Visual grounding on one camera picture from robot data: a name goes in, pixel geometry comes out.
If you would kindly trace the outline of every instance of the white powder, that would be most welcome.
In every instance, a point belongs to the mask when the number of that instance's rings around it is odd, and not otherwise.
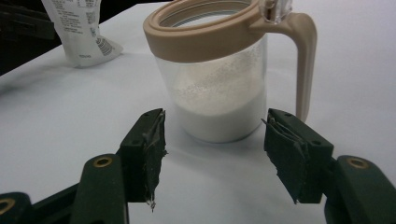
[[[210,62],[162,67],[187,133],[206,142],[230,142],[260,124],[265,112],[265,43]]]

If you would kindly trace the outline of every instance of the white table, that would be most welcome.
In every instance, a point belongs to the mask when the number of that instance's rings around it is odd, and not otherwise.
[[[262,149],[264,126],[223,145],[197,142],[177,122],[142,30],[161,4],[132,7],[101,25],[124,46],[108,63],[77,69],[56,48],[0,77],[0,193],[36,203],[79,181],[88,159],[115,153],[138,117],[166,109],[167,155],[154,213],[130,204],[131,223],[325,223],[323,204],[293,204]],[[377,164],[396,184],[396,2],[295,1],[318,27],[307,124],[333,156]],[[296,50],[269,37],[268,105],[294,111]]]

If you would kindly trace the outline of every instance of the beige handle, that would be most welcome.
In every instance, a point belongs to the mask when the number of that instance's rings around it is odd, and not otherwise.
[[[304,13],[290,13],[279,24],[260,19],[252,23],[249,29],[252,33],[287,35],[296,44],[298,50],[296,116],[305,121],[309,110],[317,47],[317,29],[314,22]]]

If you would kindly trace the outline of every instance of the jar lid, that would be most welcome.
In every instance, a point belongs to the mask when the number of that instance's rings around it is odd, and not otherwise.
[[[181,26],[214,15],[229,16]],[[257,42],[263,33],[250,32],[248,27],[261,17],[258,0],[176,0],[150,14],[143,27],[156,57],[198,63],[234,54]]]

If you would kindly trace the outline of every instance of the white surface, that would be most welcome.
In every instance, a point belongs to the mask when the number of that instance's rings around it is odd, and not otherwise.
[[[124,46],[111,62],[71,68],[57,48],[0,77],[0,193],[26,192],[36,203],[77,183],[85,161],[116,152],[142,113],[163,107],[170,154],[157,207],[130,204],[131,223],[325,223],[323,203],[292,203],[262,150],[263,126],[224,145],[179,128],[142,31],[159,5],[132,7],[101,25]],[[293,6],[318,27],[307,124],[335,145],[334,157],[372,161],[395,185],[396,2]],[[295,47],[282,35],[270,35],[269,46],[268,105],[292,112]]]

